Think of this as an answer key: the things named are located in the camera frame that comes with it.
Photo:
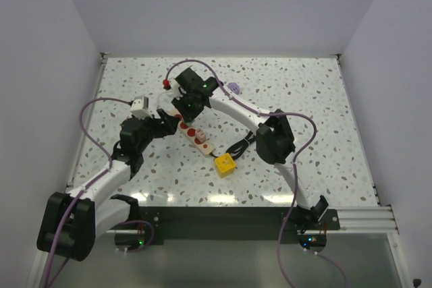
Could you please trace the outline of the purple power strip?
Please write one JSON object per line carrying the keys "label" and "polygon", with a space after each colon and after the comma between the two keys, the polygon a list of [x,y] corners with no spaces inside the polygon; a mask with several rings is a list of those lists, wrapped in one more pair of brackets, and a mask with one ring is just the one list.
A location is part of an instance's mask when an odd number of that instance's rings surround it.
{"label": "purple power strip", "polygon": [[240,86],[236,82],[230,82],[227,87],[237,95],[241,93]]}

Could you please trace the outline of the pink brown USB charger plug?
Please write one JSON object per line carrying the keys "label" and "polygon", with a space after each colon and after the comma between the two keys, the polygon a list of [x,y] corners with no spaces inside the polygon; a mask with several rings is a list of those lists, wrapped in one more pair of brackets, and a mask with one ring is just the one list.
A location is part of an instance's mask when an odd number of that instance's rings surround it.
{"label": "pink brown USB charger plug", "polygon": [[202,144],[204,142],[206,142],[207,140],[207,135],[206,133],[204,133],[201,129],[197,129],[195,131],[195,140],[199,143]]}

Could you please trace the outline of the yellow cube socket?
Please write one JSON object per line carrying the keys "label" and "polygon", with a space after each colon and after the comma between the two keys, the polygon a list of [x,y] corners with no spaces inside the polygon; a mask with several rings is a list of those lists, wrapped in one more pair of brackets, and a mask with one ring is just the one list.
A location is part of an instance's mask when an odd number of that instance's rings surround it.
{"label": "yellow cube socket", "polygon": [[214,159],[215,170],[220,178],[231,175],[236,170],[236,162],[230,153],[225,153]]}

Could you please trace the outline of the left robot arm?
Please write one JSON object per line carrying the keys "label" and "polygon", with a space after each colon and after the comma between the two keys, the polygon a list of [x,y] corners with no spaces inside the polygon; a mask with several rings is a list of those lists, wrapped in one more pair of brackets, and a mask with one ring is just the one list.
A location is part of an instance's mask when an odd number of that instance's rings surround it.
{"label": "left robot arm", "polygon": [[157,113],[158,117],[124,120],[108,163],[80,187],[49,197],[36,241],[40,251],[83,261],[106,230],[117,224],[125,229],[137,226],[137,199],[115,191],[138,173],[142,153],[154,139],[177,132],[180,116],[163,109]]}

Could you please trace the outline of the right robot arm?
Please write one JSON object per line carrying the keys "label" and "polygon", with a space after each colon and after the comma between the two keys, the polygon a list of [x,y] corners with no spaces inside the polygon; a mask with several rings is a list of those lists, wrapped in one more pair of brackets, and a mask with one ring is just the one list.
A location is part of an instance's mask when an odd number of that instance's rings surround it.
{"label": "right robot arm", "polygon": [[[317,126],[310,117],[286,113],[280,109],[271,112],[248,104],[235,92],[228,90],[216,75],[204,80],[190,68],[171,82],[165,78],[163,87],[173,90],[175,97],[171,103],[186,123],[192,122],[208,107],[225,113],[249,129],[256,138],[256,153],[259,158],[273,165],[292,190],[293,203],[297,209],[296,218],[308,229],[316,229],[324,222],[329,204],[311,186],[301,184],[296,164],[300,151],[307,148],[317,135]],[[289,116],[304,118],[313,127],[310,140],[302,148],[295,147]]]}

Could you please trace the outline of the aluminium rail frame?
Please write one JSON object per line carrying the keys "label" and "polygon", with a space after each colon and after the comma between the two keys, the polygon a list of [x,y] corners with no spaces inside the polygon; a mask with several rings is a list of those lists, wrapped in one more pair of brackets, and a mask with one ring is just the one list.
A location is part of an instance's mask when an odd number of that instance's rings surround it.
{"label": "aluminium rail frame", "polygon": [[359,158],[356,175],[349,175],[348,169],[355,165],[348,163],[340,172],[331,173],[327,183],[341,184],[344,178],[351,183],[352,193],[342,188],[337,192],[342,195],[338,201],[353,202],[354,211],[372,211],[373,206],[360,202],[367,194],[366,202],[376,204],[376,210],[384,211],[379,200],[376,184],[369,170],[367,158],[362,146],[358,126],[352,106],[346,92],[340,55],[239,55],[208,54],[189,55],[190,64],[212,68],[218,76],[244,76],[252,84],[252,92],[262,96],[264,92],[280,85],[291,98],[293,110],[309,117],[320,126],[318,131],[329,135],[333,143],[327,157],[321,159],[323,166],[331,162],[341,163],[348,156]]}

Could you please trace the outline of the beige power strip red sockets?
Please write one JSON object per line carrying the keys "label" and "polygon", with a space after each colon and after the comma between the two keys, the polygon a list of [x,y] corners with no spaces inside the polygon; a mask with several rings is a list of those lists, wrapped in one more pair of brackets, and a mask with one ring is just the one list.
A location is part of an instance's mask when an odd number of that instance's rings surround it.
{"label": "beige power strip red sockets", "polygon": [[169,115],[176,116],[180,118],[180,122],[178,123],[178,129],[181,132],[181,134],[195,147],[202,155],[204,156],[210,156],[213,151],[215,150],[214,145],[211,143],[209,137],[207,136],[206,142],[199,144],[195,140],[195,131],[197,127],[194,127],[191,123],[187,124],[183,121],[182,116],[176,109],[172,109],[168,112]]}

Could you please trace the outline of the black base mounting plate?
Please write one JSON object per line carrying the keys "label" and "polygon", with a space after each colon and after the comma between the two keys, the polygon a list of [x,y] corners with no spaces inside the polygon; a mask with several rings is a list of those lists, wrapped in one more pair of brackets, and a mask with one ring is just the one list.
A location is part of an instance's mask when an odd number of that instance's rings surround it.
{"label": "black base mounting plate", "polygon": [[[273,241],[288,213],[288,207],[141,207],[146,225],[118,225],[108,233],[117,248],[136,249],[152,239],[153,245],[167,240]],[[326,210],[320,221],[311,220],[295,208],[285,227],[281,242],[304,247],[324,248],[328,231],[340,230],[338,212]]]}

